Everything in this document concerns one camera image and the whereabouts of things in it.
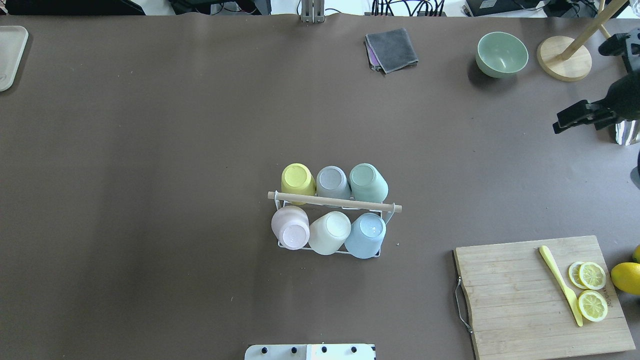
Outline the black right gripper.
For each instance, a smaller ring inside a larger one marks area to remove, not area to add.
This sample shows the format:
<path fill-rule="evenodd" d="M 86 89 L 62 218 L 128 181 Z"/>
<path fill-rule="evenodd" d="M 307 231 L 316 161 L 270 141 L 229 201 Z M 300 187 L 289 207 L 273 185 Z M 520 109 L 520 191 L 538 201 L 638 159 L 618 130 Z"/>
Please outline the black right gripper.
<path fill-rule="evenodd" d="M 618 117 L 633 121 L 640 119 L 640 73 L 631 71 L 613 82 L 601 101 L 583 99 L 557 113 L 553 131 L 560 134 L 580 125 L 594 125 L 595 130 L 614 125 Z"/>

